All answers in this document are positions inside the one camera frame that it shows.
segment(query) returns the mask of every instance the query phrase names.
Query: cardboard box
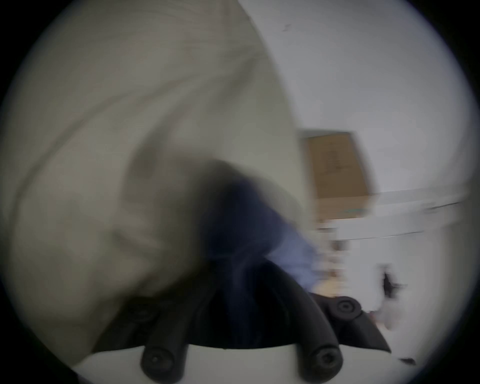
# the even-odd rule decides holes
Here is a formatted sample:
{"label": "cardboard box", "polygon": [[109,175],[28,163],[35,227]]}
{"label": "cardboard box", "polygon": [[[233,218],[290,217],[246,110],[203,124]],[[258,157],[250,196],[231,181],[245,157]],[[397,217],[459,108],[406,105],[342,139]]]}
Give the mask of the cardboard box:
{"label": "cardboard box", "polygon": [[317,219],[364,216],[371,193],[353,136],[335,133],[306,141]]}

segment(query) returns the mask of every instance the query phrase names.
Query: black bolt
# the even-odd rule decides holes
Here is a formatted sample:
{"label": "black bolt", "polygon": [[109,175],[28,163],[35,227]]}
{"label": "black bolt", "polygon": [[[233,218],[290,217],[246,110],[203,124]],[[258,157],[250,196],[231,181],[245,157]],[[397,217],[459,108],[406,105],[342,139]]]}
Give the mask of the black bolt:
{"label": "black bolt", "polygon": [[322,348],[312,356],[312,371],[318,375],[329,374],[336,371],[343,362],[338,348]]}
{"label": "black bolt", "polygon": [[144,360],[145,365],[148,366],[148,370],[155,371],[157,373],[166,373],[173,367],[173,357],[165,350],[157,349],[151,351]]}
{"label": "black bolt", "polygon": [[355,310],[355,305],[351,301],[343,300],[338,303],[338,310],[342,313],[352,313]]}

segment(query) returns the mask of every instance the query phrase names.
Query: white wall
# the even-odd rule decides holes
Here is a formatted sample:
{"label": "white wall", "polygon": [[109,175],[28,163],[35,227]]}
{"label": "white wall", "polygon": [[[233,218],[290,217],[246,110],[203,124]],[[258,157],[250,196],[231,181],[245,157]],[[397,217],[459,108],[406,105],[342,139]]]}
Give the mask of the white wall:
{"label": "white wall", "polygon": [[442,40],[406,2],[240,0],[299,127],[354,131],[375,192],[464,182],[476,108]]}

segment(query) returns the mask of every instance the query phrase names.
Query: black border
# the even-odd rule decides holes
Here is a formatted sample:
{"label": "black border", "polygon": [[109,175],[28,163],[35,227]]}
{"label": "black border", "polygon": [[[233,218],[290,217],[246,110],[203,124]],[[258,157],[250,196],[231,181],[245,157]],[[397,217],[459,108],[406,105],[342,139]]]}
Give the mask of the black border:
{"label": "black border", "polygon": [[[22,60],[55,17],[70,1],[36,1],[28,4],[15,2],[1,6],[2,57],[4,58],[0,94],[3,102],[8,85]],[[436,29],[455,55],[460,67],[480,100],[480,65],[477,57],[476,3],[469,1],[409,0]],[[76,383],[76,374],[63,365],[38,339],[26,329],[8,300],[3,284],[0,286],[2,308],[3,377],[11,380],[41,380],[48,383]],[[478,327],[480,283],[467,310],[432,357],[431,363],[412,383],[430,383],[439,380],[462,380],[476,377],[476,346]]]}

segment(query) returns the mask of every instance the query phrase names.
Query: blue fabric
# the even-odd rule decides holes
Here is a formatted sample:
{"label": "blue fabric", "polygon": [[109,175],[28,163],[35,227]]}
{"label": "blue fabric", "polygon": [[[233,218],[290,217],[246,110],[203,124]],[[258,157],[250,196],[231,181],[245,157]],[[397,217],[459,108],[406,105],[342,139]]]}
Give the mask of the blue fabric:
{"label": "blue fabric", "polygon": [[284,223],[281,241],[267,258],[277,264],[307,292],[312,292],[319,280],[312,270],[316,250],[292,226]]}
{"label": "blue fabric", "polygon": [[226,187],[205,219],[206,255],[222,282],[232,334],[237,345],[251,345],[260,337],[251,332],[260,321],[254,300],[259,267],[268,258],[310,290],[315,251],[246,178]]}

